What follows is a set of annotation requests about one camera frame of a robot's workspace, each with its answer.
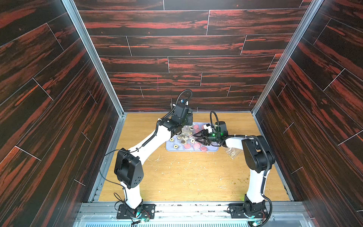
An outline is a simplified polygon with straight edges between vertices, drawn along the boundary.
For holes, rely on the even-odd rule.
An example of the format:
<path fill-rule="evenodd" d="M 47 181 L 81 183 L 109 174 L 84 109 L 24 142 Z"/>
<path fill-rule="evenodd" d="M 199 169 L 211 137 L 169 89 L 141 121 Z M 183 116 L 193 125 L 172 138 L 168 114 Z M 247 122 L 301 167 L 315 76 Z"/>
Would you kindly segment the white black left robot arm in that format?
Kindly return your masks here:
<path fill-rule="evenodd" d="M 193 123 L 192 110 L 185 103 L 178 103 L 171 111 L 171 117 L 159 119 L 156 129 L 143 141 L 117 153 L 114 173 L 124 188 L 126 205 L 136 210 L 141 207 L 140 186 L 143 177 L 143 164 L 161 145 L 182 132 L 184 126 Z"/>

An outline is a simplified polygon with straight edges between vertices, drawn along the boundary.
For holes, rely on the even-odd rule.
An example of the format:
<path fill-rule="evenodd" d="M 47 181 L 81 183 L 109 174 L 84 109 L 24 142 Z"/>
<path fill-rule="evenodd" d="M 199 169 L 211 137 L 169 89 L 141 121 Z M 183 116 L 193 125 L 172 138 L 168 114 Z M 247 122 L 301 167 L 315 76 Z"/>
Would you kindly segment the ziploc bag with yellow cookies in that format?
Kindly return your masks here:
<path fill-rule="evenodd" d="M 193 126 L 192 125 L 185 125 L 182 129 L 181 129 L 181 132 L 182 132 L 182 135 L 184 137 L 192 137 L 193 136 Z"/>

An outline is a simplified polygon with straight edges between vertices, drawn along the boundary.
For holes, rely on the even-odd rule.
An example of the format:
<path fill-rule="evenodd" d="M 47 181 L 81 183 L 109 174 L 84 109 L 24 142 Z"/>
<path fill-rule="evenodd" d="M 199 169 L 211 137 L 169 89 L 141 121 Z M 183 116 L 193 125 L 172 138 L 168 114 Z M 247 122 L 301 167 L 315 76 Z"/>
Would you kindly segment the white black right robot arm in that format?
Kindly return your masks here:
<path fill-rule="evenodd" d="M 267 200 L 265 187 L 267 176 L 275 163 L 271 149 L 263 136 L 228 134 L 225 122 L 206 124 L 193 135 L 195 141 L 205 146 L 236 148 L 244 152 L 250 169 L 250 183 L 244 201 L 260 203 Z"/>

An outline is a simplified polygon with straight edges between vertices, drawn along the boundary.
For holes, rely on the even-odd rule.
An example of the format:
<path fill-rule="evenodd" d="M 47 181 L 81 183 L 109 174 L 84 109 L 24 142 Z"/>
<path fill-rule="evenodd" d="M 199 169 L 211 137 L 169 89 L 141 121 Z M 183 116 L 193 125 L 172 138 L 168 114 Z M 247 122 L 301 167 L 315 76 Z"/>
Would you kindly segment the ziploc bag with pink cookies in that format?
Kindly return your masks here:
<path fill-rule="evenodd" d="M 235 159 L 241 152 L 243 152 L 243 150 L 239 148 L 228 148 L 226 150 L 226 153 L 231 159 Z"/>

